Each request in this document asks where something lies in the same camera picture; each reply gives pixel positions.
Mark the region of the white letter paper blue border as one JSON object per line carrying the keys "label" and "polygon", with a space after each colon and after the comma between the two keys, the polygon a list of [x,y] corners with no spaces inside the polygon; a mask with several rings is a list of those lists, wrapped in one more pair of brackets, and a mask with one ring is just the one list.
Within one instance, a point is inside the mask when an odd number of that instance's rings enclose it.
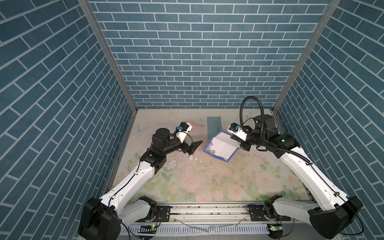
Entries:
{"label": "white letter paper blue border", "polygon": [[221,131],[209,141],[204,153],[215,159],[228,162],[239,148],[239,142],[233,140],[230,134]]}

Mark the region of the teal envelope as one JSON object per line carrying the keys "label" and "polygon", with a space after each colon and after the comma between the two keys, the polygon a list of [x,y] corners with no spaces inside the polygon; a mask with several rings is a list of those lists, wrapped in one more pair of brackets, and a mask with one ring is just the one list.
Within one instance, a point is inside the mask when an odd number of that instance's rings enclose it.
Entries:
{"label": "teal envelope", "polygon": [[207,138],[211,140],[219,132],[222,131],[221,117],[207,117]]}

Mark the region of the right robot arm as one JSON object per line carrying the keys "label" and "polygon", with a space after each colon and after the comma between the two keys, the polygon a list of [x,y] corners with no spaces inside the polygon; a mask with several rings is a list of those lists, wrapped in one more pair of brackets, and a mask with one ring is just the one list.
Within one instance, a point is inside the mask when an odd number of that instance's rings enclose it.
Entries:
{"label": "right robot arm", "polygon": [[279,134],[271,118],[270,115],[254,117],[254,129],[233,123],[228,131],[245,151],[256,146],[259,151],[272,152],[303,182],[315,202],[308,204],[292,201],[277,194],[265,200],[266,218],[273,221],[289,217],[305,222],[329,240],[342,234],[358,218],[363,203],[358,197],[348,196],[333,184],[308,158],[293,136]]}

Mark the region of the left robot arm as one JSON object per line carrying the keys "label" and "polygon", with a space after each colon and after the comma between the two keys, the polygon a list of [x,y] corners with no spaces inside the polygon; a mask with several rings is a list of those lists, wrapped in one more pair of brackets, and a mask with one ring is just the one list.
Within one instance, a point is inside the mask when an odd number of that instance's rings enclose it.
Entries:
{"label": "left robot arm", "polygon": [[151,220],[156,215],[156,201],[142,196],[130,206],[127,203],[161,169],[168,154],[179,151],[192,155],[196,151],[202,141],[185,141],[192,128],[191,123],[182,122],[174,133],[166,128],[156,130],[151,146],[129,175],[100,198],[90,198],[85,203],[78,234],[86,240],[116,240],[122,227]]}

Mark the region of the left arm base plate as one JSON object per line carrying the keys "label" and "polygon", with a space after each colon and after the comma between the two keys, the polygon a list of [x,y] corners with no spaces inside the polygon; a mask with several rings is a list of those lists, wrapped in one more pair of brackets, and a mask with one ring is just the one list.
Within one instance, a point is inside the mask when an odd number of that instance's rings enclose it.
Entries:
{"label": "left arm base plate", "polygon": [[149,216],[144,219],[137,220],[137,223],[155,223],[169,222],[171,216],[171,206],[157,206],[156,210],[150,210]]}

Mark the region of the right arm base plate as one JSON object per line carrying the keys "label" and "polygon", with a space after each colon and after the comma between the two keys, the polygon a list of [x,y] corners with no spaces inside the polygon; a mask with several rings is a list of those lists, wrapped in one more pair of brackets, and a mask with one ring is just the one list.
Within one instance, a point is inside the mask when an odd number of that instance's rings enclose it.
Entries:
{"label": "right arm base plate", "polygon": [[291,221],[290,217],[267,217],[264,205],[250,204],[246,206],[252,222],[259,221]]}

